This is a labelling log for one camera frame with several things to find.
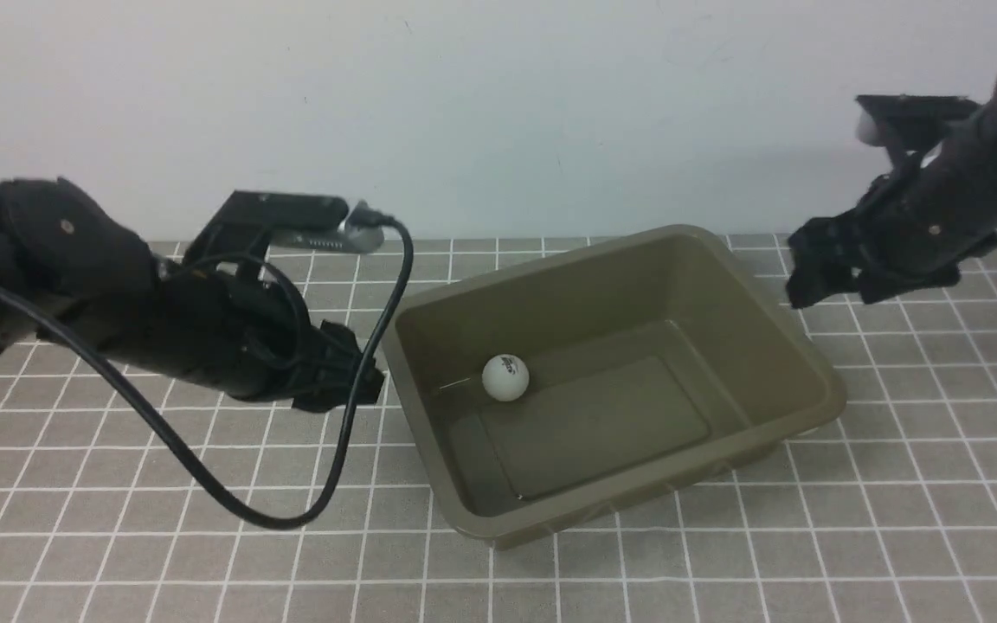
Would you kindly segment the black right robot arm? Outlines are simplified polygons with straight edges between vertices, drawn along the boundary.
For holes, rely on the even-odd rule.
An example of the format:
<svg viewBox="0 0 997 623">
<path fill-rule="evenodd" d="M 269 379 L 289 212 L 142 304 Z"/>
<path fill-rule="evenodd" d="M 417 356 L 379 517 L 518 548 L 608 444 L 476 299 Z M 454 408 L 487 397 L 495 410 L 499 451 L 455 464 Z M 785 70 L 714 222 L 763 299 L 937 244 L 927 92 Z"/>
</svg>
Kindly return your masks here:
<svg viewBox="0 0 997 623">
<path fill-rule="evenodd" d="M 997 249 L 997 78 L 992 99 L 862 94 L 859 141 L 882 147 L 878 175 L 854 208 L 815 217 L 788 237 L 795 309 L 839 294 L 864 304 L 953 287 L 962 261 Z"/>
</svg>

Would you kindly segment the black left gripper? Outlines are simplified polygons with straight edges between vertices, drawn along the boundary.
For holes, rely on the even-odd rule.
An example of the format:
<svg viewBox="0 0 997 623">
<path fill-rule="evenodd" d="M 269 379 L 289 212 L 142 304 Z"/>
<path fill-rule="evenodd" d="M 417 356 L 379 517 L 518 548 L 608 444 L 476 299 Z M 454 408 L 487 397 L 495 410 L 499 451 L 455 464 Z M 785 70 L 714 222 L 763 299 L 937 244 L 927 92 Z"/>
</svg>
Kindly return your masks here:
<svg viewBox="0 0 997 623">
<path fill-rule="evenodd" d="M 313 328 L 299 370 L 290 383 L 290 407 L 304 413 L 324 414 L 348 405 L 355 381 L 356 405 L 376 405 L 383 393 L 385 374 L 375 363 L 361 367 L 355 332 L 344 324 L 322 320 Z"/>
</svg>

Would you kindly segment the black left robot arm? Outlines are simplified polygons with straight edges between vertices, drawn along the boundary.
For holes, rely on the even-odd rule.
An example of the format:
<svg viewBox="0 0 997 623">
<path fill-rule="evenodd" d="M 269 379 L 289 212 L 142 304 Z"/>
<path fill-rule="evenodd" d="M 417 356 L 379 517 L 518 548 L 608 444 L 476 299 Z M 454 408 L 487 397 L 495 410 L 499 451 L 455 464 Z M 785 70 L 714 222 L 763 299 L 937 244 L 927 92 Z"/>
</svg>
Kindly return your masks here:
<svg viewBox="0 0 997 623">
<path fill-rule="evenodd" d="M 116 363 L 245 402 L 312 411 L 347 401 L 361 350 L 344 324 L 312 326 L 296 286 L 261 278 L 270 246 L 368 254 L 364 201 L 237 190 L 183 252 L 151 251 L 79 186 L 0 182 L 0 287 Z"/>
</svg>

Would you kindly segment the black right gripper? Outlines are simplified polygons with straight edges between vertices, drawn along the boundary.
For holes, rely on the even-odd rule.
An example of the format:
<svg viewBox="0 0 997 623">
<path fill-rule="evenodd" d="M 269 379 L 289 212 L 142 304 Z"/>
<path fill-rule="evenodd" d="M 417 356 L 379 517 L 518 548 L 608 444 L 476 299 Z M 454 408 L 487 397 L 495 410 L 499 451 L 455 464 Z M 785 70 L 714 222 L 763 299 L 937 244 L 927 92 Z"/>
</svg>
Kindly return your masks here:
<svg viewBox="0 0 997 623">
<path fill-rule="evenodd" d="M 959 264 L 997 251 L 997 232 L 981 238 L 957 259 L 929 273 L 890 266 L 863 244 L 848 214 L 815 217 L 788 237 L 793 260 L 786 295 L 793 309 L 806 309 L 839 294 L 855 294 L 866 305 L 961 281 Z"/>
</svg>

